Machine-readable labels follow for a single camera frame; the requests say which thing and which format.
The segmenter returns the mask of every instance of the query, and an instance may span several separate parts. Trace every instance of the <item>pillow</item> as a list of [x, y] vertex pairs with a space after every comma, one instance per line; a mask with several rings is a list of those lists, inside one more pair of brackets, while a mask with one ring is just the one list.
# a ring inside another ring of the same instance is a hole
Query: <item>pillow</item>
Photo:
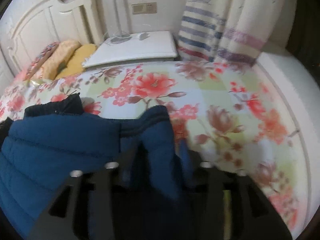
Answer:
[[58, 45], [58, 42], [54, 42], [45, 47], [30, 66], [23, 68], [23, 70], [18, 75], [16, 75], [13, 82], [17, 83], [30, 79], [39, 70], [43, 63], [53, 54]]
[[67, 64], [67, 68], [63, 69], [55, 79], [80, 74], [84, 71], [82, 63], [86, 58], [89, 58], [95, 51], [97, 46], [94, 44], [85, 44], [76, 50]]
[[45, 78], [54, 80], [57, 75], [57, 69], [62, 62], [68, 62], [76, 49], [80, 47], [79, 41], [63, 41], [50, 58], [41, 66], [39, 73], [35, 78]]

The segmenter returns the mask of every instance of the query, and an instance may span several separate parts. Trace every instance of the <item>yellow pillow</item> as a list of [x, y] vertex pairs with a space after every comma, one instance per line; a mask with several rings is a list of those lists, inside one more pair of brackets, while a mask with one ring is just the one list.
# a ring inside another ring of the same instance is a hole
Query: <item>yellow pillow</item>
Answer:
[[97, 46], [94, 44], [85, 44], [76, 50], [74, 55], [69, 60], [67, 67], [60, 72], [55, 79], [80, 74], [84, 71], [82, 63], [86, 58], [90, 57], [97, 50]]
[[42, 65], [44, 79], [51, 79], [57, 75], [57, 70], [62, 62], [68, 62], [72, 54], [81, 46], [79, 41], [63, 41], [59, 44], [55, 52]]

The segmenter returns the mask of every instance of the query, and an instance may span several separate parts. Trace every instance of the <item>white wall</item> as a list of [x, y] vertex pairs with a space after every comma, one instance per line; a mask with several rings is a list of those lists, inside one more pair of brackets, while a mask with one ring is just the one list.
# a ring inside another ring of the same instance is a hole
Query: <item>white wall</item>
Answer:
[[[13, 28], [22, 15], [40, 0], [13, 0], [0, 20], [0, 44], [9, 65], [12, 64], [8, 56], [7, 47], [11, 45], [9, 31]], [[186, 0], [128, 0], [129, 21], [124, 6], [124, 0], [117, 0], [120, 22], [126, 32], [142, 31], [172, 31], [177, 34], [180, 28], [180, 21], [185, 7]], [[157, 2], [157, 14], [132, 15], [131, 4], [141, 2]], [[117, 32], [113, 0], [97, 0], [98, 11], [102, 23], [103, 32], [108, 30], [112, 35]]]

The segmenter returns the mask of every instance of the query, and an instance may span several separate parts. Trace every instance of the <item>red flower print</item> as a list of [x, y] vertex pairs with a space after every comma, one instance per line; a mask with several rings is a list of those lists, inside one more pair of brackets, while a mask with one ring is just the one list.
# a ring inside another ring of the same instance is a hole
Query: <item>red flower print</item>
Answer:
[[186, 120], [183, 119], [174, 119], [171, 120], [173, 132], [174, 132], [174, 140], [177, 143], [181, 139], [185, 139], [188, 137], [189, 133], [186, 128]]
[[226, 162], [231, 162], [231, 161], [233, 160], [233, 156], [232, 156], [232, 154], [229, 153], [229, 152], [225, 152], [225, 153], [223, 154], [223, 158], [224, 158], [224, 160], [225, 160]]
[[250, 100], [247, 100], [245, 102], [247, 104], [247, 107], [251, 111], [251, 113], [258, 118], [259, 120], [262, 120], [264, 118], [264, 114], [266, 112], [266, 109], [263, 107], [260, 100], [257, 98], [251, 97]]
[[242, 150], [242, 145], [240, 143], [234, 143], [232, 145], [232, 148], [237, 151], [237, 152], [240, 152]]
[[16, 95], [11, 101], [8, 102], [8, 110], [10, 112], [19, 112], [24, 105], [25, 100], [21, 95]]
[[285, 126], [280, 123], [280, 115], [275, 109], [271, 109], [269, 113], [262, 119], [263, 123], [259, 124], [259, 133], [257, 140], [263, 136], [267, 136], [270, 140], [280, 145], [284, 141], [284, 137], [288, 134]]
[[79, 75], [65, 77], [64, 82], [61, 84], [61, 86], [71, 86], [73, 83], [77, 81], [78, 76]]
[[118, 97], [125, 97], [125, 96], [130, 95], [131, 88], [132, 88], [132, 86], [130, 86], [128, 84], [122, 84], [122, 85], [120, 85], [120, 87], [115, 88], [114, 92], [116, 93], [116, 95]]
[[208, 139], [209, 139], [209, 136], [205, 134], [199, 134], [195, 136], [196, 144], [205, 144]]
[[177, 113], [177, 109], [176, 109], [176, 106], [175, 106], [174, 102], [170, 101], [170, 102], [166, 103], [165, 107], [167, 108], [168, 113], [170, 115]]
[[213, 75], [212, 73], [209, 73], [209, 77], [213, 80], [218, 80], [217, 76]]
[[245, 93], [247, 92], [247, 89], [245, 87], [240, 87], [240, 91]]
[[236, 159], [233, 163], [237, 168], [240, 168], [243, 165], [243, 161], [241, 159]]
[[95, 115], [98, 115], [101, 113], [101, 111], [99, 111], [102, 106], [100, 106], [101, 102], [92, 102], [88, 105], [86, 105], [83, 110], [86, 112], [86, 113], [90, 113], [90, 114], [95, 114]]
[[127, 97], [116, 97], [116, 100], [113, 101], [115, 106], [123, 106], [126, 102], [128, 102]]
[[227, 68], [228, 67], [228, 64], [226, 64], [226, 63], [213, 63], [213, 66], [219, 66], [219, 67], [224, 67], [224, 68]]
[[222, 74], [223, 73], [223, 70], [221, 68], [216, 68], [215, 71], [219, 74]]
[[129, 84], [129, 83], [133, 80], [134, 76], [135, 76], [135, 74], [134, 74], [133, 72], [128, 73], [128, 74], [124, 77], [124, 79], [121, 81], [121, 83], [127, 83], [127, 84]]
[[211, 105], [207, 110], [207, 118], [209, 124], [215, 128], [220, 134], [231, 132], [234, 128], [233, 116], [219, 106]]
[[3, 107], [3, 108], [0, 108], [0, 118], [3, 116], [3, 114], [4, 114], [4, 109], [5, 109], [5, 107]]
[[115, 96], [115, 91], [113, 88], [108, 88], [107, 90], [103, 91], [100, 96], [103, 96], [103, 98], [111, 98]]
[[178, 110], [178, 115], [184, 120], [195, 120], [197, 119], [198, 104], [196, 106], [185, 105], [183, 108]]
[[294, 229], [298, 216], [298, 202], [292, 188], [289, 186], [285, 190], [269, 196], [268, 199], [282, 216], [289, 229]]
[[198, 61], [177, 63], [176, 67], [178, 67], [176, 72], [181, 73], [186, 79], [193, 79], [199, 82], [204, 80], [208, 69], [213, 69]]
[[51, 102], [59, 102], [59, 101], [62, 101], [66, 98], [67, 98], [67, 95], [61, 93], [61, 94], [53, 96], [50, 101]]
[[134, 81], [133, 89], [137, 96], [142, 98], [158, 98], [169, 92], [170, 87], [174, 86], [175, 80], [169, 79], [167, 75], [159, 73], [148, 73], [139, 76]]
[[260, 87], [261, 87], [261, 90], [262, 90], [263, 93], [265, 93], [265, 94], [269, 93], [269, 89], [265, 84], [260, 83]]
[[16, 84], [18, 82], [25, 81], [27, 78], [30, 78], [28, 76], [28, 72], [29, 72], [29, 68], [28, 67], [24, 68], [18, 75], [16, 75], [16, 77], [13, 80], [13, 83]]

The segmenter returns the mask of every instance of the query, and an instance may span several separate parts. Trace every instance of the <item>screw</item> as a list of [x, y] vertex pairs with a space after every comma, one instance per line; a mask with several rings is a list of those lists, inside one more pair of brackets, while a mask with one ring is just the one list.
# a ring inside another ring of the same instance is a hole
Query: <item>screw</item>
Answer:
[[117, 163], [117, 162], [106, 163], [106, 165], [104, 165], [104, 167], [106, 169], [115, 169], [115, 168], [119, 167], [119, 163]]
[[201, 163], [200, 163], [200, 167], [209, 169], [209, 168], [212, 167], [212, 165], [211, 165], [210, 162], [201, 162]]
[[237, 170], [237, 174], [238, 174], [238, 176], [240, 176], [240, 177], [245, 177], [245, 176], [247, 176], [247, 172], [246, 172], [245, 170], [243, 170], [243, 169]]
[[82, 171], [71, 171], [70, 172], [70, 176], [73, 178], [78, 178], [80, 176], [82, 176], [83, 172]]

